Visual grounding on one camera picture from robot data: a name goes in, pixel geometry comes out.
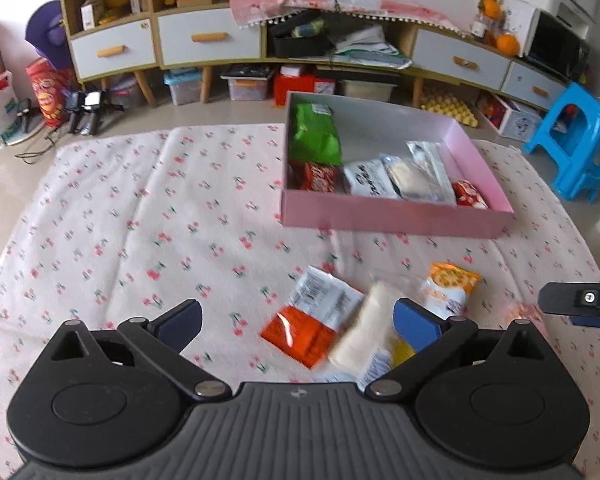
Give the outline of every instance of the white blanket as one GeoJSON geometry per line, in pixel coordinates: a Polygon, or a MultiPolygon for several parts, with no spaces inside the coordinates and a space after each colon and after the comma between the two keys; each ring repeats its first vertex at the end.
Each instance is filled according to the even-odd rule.
{"type": "MultiPolygon", "coordinates": [[[[375,276],[413,286],[431,262],[453,261],[484,277],[469,304],[483,327],[506,323],[513,298],[535,303],[546,282],[600,280],[556,197],[514,149],[478,143],[518,215],[503,236],[427,238],[283,228],[282,136],[280,124],[197,126],[59,152],[0,261],[2,475],[20,463],[8,402],[72,317],[113,328],[196,298],[203,329],[184,355],[235,388],[312,379],[258,336],[309,264],[365,288],[375,276]]],[[[547,325],[592,410],[576,464],[600,468],[600,331],[547,325]]]]}

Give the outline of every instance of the white drawer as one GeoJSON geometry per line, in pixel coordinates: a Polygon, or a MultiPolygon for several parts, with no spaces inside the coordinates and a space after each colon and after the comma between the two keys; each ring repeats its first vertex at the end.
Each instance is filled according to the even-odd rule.
{"type": "Polygon", "coordinates": [[[71,40],[80,79],[155,63],[151,21],[106,28],[71,40]]]}
{"type": "Polygon", "coordinates": [[[231,9],[160,16],[158,29],[164,65],[260,58],[260,27],[238,27],[231,9]],[[209,41],[210,34],[218,38],[209,41]]]}
{"type": "Polygon", "coordinates": [[[565,85],[515,62],[511,63],[509,73],[502,85],[502,92],[505,94],[528,101],[545,110],[551,108],[564,89],[565,85]]]}
{"type": "Polygon", "coordinates": [[[413,66],[499,90],[509,59],[490,50],[421,29],[413,50],[413,66]]]}

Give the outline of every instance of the green snack bag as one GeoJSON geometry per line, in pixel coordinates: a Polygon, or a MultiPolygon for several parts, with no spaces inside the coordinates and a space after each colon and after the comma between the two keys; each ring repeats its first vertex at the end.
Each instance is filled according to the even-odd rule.
{"type": "Polygon", "coordinates": [[[328,106],[299,104],[289,160],[341,166],[340,139],[328,106]]]}

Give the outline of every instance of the red box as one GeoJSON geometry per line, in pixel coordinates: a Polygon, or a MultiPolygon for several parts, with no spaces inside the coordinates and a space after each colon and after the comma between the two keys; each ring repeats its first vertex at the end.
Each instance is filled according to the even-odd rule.
{"type": "Polygon", "coordinates": [[[288,92],[334,95],[336,82],[333,79],[323,79],[311,74],[298,77],[277,74],[273,84],[276,106],[286,105],[286,94],[288,92]]]}

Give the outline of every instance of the pink box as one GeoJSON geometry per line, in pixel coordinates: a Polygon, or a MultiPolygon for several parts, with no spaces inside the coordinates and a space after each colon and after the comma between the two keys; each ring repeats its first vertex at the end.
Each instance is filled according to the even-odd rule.
{"type": "Polygon", "coordinates": [[[285,189],[280,201],[284,226],[497,238],[513,217],[505,192],[457,121],[416,108],[366,99],[290,92],[286,104],[285,154],[295,132],[294,111],[299,103],[325,104],[331,108],[344,164],[378,158],[380,153],[407,155],[407,140],[440,142],[440,156],[451,181],[464,178],[473,183],[490,209],[289,189],[285,164],[285,189]]]}

